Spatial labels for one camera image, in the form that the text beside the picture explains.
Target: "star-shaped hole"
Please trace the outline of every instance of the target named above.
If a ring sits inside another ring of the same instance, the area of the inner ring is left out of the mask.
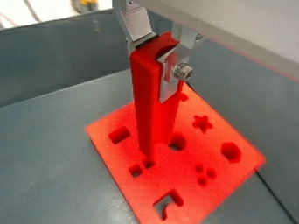
[[[202,133],[207,132],[207,129],[213,128],[213,125],[210,123],[210,118],[205,116],[194,116],[195,122],[193,123],[193,127],[197,129],[201,129]]]

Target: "metal bolt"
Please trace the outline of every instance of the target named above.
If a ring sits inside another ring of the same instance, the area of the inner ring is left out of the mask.
[[[195,41],[199,42],[201,40],[202,40],[202,35],[198,34],[197,37],[195,37]]]
[[[174,69],[174,77],[185,82],[193,77],[193,68],[185,61]]]

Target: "gray tabletop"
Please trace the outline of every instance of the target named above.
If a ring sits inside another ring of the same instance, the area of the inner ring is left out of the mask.
[[[137,223],[85,126],[133,101],[130,71],[0,108],[0,223]],[[254,175],[203,223],[293,223]]]

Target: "red foam board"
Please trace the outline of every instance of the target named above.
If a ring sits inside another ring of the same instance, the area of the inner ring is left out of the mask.
[[[154,161],[138,149],[134,103],[87,132],[142,223],[199,223],[266,161],[187,85],[173,142],[154,147]]]

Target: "metal bracket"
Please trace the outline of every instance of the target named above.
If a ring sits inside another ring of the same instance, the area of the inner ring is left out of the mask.
[[[163,64],[159,101],[166,100],[178,90],[179,80],[187,82],[193,77],[193,68],[189,66],[190,56],[206,38],[195,31],[179,24],[173,25],[173,36],[181,44],[158,60]]]

